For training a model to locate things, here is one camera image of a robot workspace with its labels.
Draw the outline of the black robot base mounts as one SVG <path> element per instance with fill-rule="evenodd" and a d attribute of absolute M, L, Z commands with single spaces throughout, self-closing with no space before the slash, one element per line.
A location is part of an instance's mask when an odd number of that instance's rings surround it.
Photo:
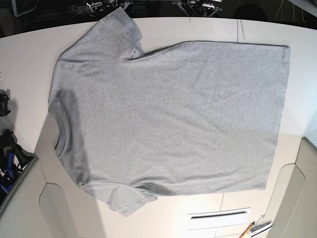
<path fill-rule="evenodd" d="M 154 12 L 155 7 L 177 7 L 184 16 L 213 17 L 223 9 L 216 6 L 220 0 L 83 0 L 71 6 L 77 14 L 96 16 L 122 8 L 128 13 L 145 14 Z"/>

